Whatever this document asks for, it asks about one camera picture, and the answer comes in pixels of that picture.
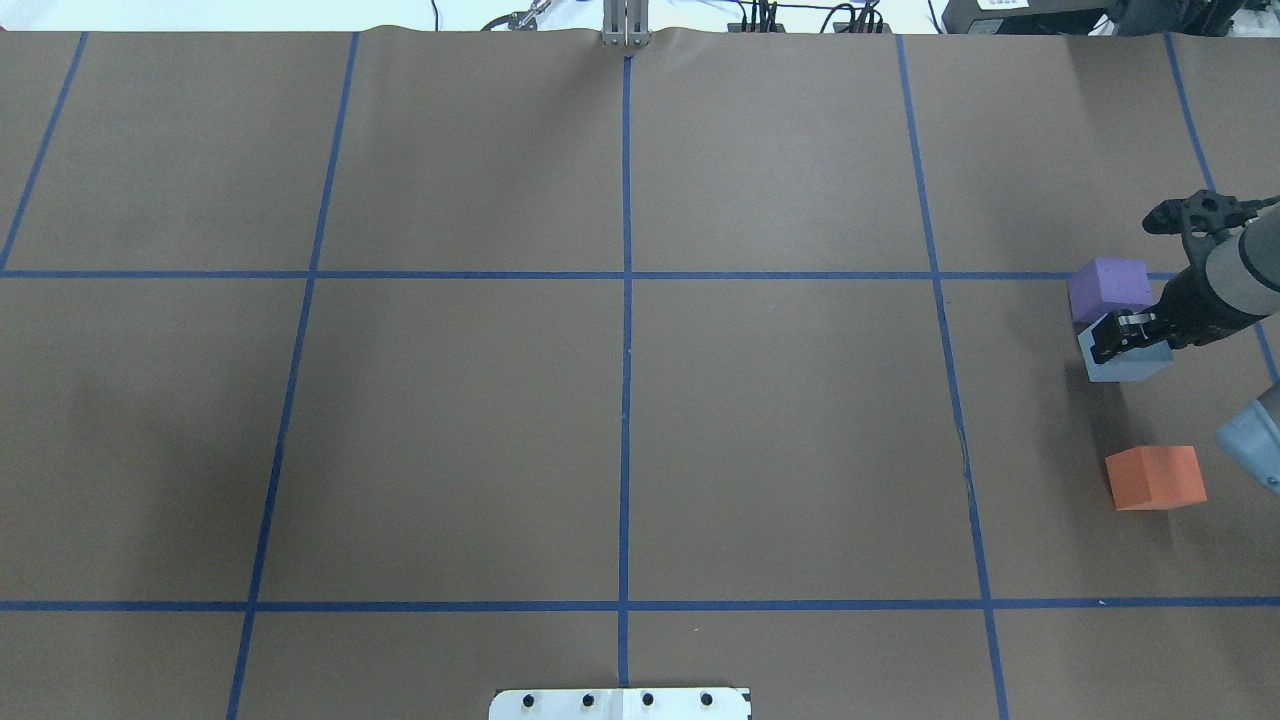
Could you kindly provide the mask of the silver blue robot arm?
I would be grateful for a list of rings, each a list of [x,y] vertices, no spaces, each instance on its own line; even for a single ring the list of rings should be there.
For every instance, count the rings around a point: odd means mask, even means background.
[[[1147,380],[1174,354],[1204,347],[1277,315],[1276,197],[1239,200],[1199,191],[1143,219],[1148,234],[1176,234],[1187,268],[1152,295],[1146,265],[1097,258],[1068,279],[1085,374],[1093,383]]]

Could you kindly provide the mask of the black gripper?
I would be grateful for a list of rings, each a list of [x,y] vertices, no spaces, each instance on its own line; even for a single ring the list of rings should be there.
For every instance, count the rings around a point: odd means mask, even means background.
[[[1206,346],[1245,329],[1245,314],[1222,301],[1197,269],[1188,266],[1167,282],[1158,302],[1146,311],[1110,311],[1100,319],[1091,345],[1093,364],[1165,363],[1171,348]],[[1133,341],[1165,341],[1153,345]]]

